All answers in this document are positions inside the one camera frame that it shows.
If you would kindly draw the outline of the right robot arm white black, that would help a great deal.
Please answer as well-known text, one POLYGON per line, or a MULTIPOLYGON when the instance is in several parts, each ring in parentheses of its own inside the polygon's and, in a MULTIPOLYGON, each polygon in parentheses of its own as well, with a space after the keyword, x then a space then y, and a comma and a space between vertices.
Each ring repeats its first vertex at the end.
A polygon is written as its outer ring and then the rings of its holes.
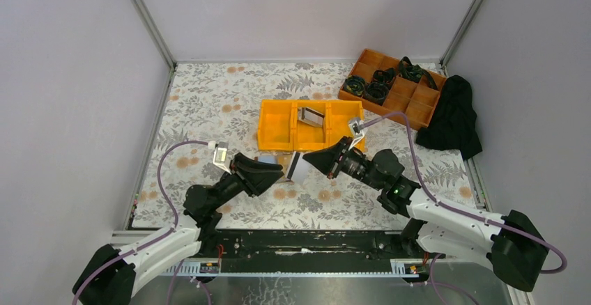
POLYGON ((344 136, 302 158, 329 179, 345 173, 378 190, 385 210, 409 219, 402 233, 423 251, 471 260, 511 287, 533 291, 548 249, 529 217, 516 210, 502 215, 437 199, 404 177, 404 166, 392 150, 380 150, 369 159, 351 142, 344 136))

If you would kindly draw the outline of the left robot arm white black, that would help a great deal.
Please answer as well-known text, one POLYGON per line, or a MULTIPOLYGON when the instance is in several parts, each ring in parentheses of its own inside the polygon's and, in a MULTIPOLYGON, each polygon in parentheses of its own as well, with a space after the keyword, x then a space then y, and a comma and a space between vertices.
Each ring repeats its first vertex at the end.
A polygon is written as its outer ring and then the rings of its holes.
POLYGON ((238 153, 214 185, 192 185, 183 212, 172 226, 119 249, 110 244, 92 256, 72 292, 74 304, 129 304, 149 281, 173 264, 217 250, 217 210, 235 196, 259 196, 284 176, 279 164, 258 162, 238 153))

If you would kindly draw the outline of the white silver credit card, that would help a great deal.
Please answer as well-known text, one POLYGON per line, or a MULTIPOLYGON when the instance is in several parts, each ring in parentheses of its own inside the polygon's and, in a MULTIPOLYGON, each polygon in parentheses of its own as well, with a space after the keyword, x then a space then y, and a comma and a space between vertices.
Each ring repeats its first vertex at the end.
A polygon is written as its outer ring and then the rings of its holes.
POLYGON ((302 185, 310 172, 311 165, 303 159, 301 152, 295 151, 288 163, 285 178, 289 182, 302 185))

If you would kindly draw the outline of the brown leather card holder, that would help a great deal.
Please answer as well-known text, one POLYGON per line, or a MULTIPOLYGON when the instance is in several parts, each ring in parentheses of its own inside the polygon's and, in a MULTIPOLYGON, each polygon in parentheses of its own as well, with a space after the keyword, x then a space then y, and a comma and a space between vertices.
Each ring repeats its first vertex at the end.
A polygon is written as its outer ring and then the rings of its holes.
POLYGON ((292 182, 292 179, 288 177, 292 159, 293 153, 281 155, 259 155, 254 158, 254 160, 258 162, 280 165, 284 175, 279 179, 279 182, 292 182))

